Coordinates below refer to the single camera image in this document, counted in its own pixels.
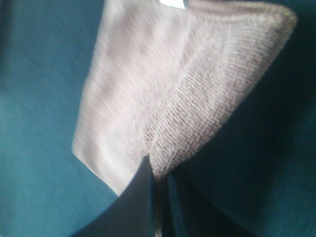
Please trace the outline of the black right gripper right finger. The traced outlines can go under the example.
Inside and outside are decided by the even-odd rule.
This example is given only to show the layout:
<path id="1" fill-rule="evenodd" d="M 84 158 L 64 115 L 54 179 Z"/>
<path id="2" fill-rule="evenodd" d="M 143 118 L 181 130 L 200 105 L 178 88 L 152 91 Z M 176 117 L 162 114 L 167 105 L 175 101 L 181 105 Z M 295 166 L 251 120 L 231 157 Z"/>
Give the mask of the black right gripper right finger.
<path id="1" fill-rule="evenodd" d="M 166 177 L 166 235 L 168 237 L 253 237 L 222 213 L 181 169 Z"/>

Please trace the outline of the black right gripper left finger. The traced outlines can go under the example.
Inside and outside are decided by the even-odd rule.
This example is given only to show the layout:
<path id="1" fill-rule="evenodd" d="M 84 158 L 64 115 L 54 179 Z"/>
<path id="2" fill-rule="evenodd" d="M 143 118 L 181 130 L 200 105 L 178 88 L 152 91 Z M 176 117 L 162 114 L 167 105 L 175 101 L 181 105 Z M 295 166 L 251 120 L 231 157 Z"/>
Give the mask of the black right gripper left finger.
<path id="1" fill-rule="evenodd" d="M 74 237 L 154 237 L 154 176 L 143 157 L 135 176 L 117 200 Z"/>

